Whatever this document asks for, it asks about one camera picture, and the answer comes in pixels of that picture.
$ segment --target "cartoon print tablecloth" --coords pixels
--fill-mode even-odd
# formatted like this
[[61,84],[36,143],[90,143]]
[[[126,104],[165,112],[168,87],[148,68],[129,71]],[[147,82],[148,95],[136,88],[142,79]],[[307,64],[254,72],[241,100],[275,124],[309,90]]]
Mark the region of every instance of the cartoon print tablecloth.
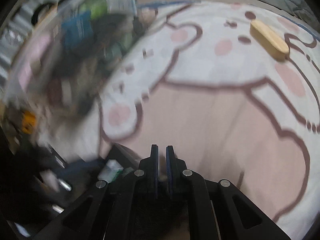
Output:
[[[287,42],[285,62],[250,36],[253,19]],[[320,210],[318,43],[286,18],[250,5],[160,8],[90,114],[80,122],[50,120],[39,143],[66,159],[97,156],[111,142],[141,158],[152,144],[161,155],[173,145],[188,168],[205,179],[229,179],[291,239],[302,239]]]

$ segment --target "pink spot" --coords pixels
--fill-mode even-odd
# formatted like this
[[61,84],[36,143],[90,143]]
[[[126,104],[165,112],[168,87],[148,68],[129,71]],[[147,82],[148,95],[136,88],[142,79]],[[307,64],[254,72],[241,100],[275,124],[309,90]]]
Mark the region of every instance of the pink spot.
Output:
[[298,97],[306,95],[302,81],[297,73],[290,69],[286,64],[276,63],[275,67],[283,82],[294,95]]
[[170,36],[173,42],[184,42],[188,38],[188,32],[186,30],[177,30]]
[[126,105],[115,104],[111,107],[108,121],[112,127],[118,127],[127,121],[130,117],[131,110]]
[[216,46],[214,46],[214,53],[217,56],[224,56],[232,50],[232,41],[229,39],[224,39],[219,41]]
[[280,22],[288,30],[296,32],[296,33],[299,32],[299,27],[296,24],[294,24],[293,22],[289,21],[288,19],[281,17],[281,16],[277,17],[277,19],[278,19],[278,22]]
[[241,8],[241,6],[242,6],[242,4],[238,3],[238,2],[230,4],[230,7],[232,10],[239,10]]

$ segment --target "brown outline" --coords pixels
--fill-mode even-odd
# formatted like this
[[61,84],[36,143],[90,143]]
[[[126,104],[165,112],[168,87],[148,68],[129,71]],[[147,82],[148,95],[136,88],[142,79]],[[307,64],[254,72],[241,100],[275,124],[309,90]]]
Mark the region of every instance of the brown outline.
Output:
[[[291,110],[292,114],[295,116],[295,118],[297,119],[297,121],[299,123],[306,125],[307,120],[301,114],[298,113],[298,111],[294,108],[294,106],[291,104],[291,102],[288,100],[288,98],[286,98],[286,96],[282,93],[282,91],[278,88],[278,86],[272,80],[270,80],[268,77],[264,77],[260,80],[256,80],[254,82],[243,84],[243,85],[220,85],[220,86],[198,85],[198,84],[192,84],[192,83],[177,83],[177,82],[173,83],[173,82],[168,81],[166,79],[166,77],[170,73],[170,71],[172,70],[174,65],[176,64],[178,57],[179,57],[179,53],[181,51],[187,49],[189,46],[191,46],[194,42],[196,42],[202,36],[202,29],[200,26],[198,26],[196,24],[187,23],[187,24],[181,24],[181,25],[176,26],[176,25],[168,22],[171,17],[173,17],[174,15],[176,15],[177,13],[179,13],[181,11],[184,11],[184,10],[190,8],[191,6],[192,6],[191,4],[186,5],[180,9],[178,9],[177,11],[174,11],[173,13],[167,15],[166,22],[164,22],[155,31],[148,34],[148,35],[152,35],[152,34],[158,32],[159,30],[161,30],[164,26],[168,26],[173,29],[178,29],[178,28],[181,28],[184,26],[192,26],[196,29],[196,33],[197,33],[195,38],[193,40],[191,40],[188,44],[186,44],[185,46],[183,46],[181,48],[176,48],[174,50],[172,57],[171,57],[171,61],[170,61],[169,65],[167,66],[167,70],[165,71],[164,75],[159,79],[159,81],[149,91],[150,91],[150,93],[152,93],[157,88],[157,86],[159,84],[163,84],[163,85],[167,85],[167,86],[174,86],[174,87],[183,87],[186,89],[206,90],[206,91],[241,90],[246,94],[247,98],[250,101],[252,101],[252,103],[255,106],[257,106],[269,118],[269,120],[272,123],[273,127],[275,128],[279,138],[289,137],[289,138],[292,138],[296,142],[296,144],[300,147],[302,154],[303,154],[303,157],[304,157],[304,160],[305,160],[305,166],[306,166],[305,176],[304,176],[304,179],[302,182],[301,190],[300,190],[296,200],[293,201],[291,204],[289,204],[284,209],[280,210],[272,219],[274,222],[277,222],[281,215],[286,214],[289,211],[291,211],[302,199],[302,197],[305,193],[305,190],[307,188],[307,182],[308,182],[308,177],[309,177],[309,172],[310,172],[310,156],[309,156],[308,149],[307,149],[305,143],[303,142],[303,140],[301,138],[299,138],[292,131],[282,130],[282,128],[280,127],[279,123],[277,122],[276,118],[274,117],[274,115],[270,111],[270,109],[268,109],[268,107],[266,107],[261,101],[259,101],[257,98],[255,98],[255,96],[252,94],[252,89],[257,88],[257,87],[261,87],[263,85],[270,85],[275,90],[275,92],[279,95],[279,97],[282,99],[282,101],[287,105],[287,107]],[[302,42],[298,37],[294,36],[293,34],[286,33],[284,35],[284,37],[285,37],[285,42],[288,44],[289,48],[295,49],[302,54],[305,54],[305,53],[298,46],[292,44],[290,42],[290,39],[298,40],[301,43],[303,43],[306,47],[309,47],[309,48],[314,48],[316,46],[315,39],[309,44],[309,43]],[[318,97],[316,95],[314,88],[312,87],[311,83],[309,82],[309,80],[306,78],[306,76],[303,74],[301,69],[295,64],[295,62],[291,58],[288,57],[288,60],[297,68],[297,70],[299,71],[301,76],[305,79],[305,81],[307,82],[308,86],[310,87],[311,91],[313,92],[313,95],[315,96],[316,101],[319,105]],[[128,138],[131,138],[140,129],[141,122],[142,122],[142,105],[141,105],[141,103],[136,104],[136,109],[137,109],[138,120],[137,120],[137,124],[136,124],[134,131],[131,134],[126,135],[125,137],[123,137],[121,139],[115,139],[115,141],[122,142]],[[113,141],[113,139],[109,138],[105,134],[103,127],[102,127],[103,112],[102,112],[101,102],[99,102],[99,112],[100,112],[100,132],[102,134],[102,137],[106,142],[111,142],[111,141]]]

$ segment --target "beige elongated block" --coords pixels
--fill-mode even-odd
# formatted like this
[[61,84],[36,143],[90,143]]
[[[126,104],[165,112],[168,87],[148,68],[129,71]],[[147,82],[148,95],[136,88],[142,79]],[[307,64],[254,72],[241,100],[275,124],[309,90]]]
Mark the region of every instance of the beige elongated block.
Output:
[[289,54],[289,47],[284,40],[262,21],[251,21],[250,34],[275,60],[284,61]]

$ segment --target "yellow object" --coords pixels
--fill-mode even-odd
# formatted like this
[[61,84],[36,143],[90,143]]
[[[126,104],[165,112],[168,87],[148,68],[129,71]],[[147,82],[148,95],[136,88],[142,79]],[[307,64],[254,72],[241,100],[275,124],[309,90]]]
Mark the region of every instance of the yellow object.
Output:
[[289,47],[284,40],[262,21],[251,21],[250,34],[275,60],[283,61],[289,54]]
[[25,111],[22,118],[22,132],[32,134],[35,126],[36,116],[29,111]]

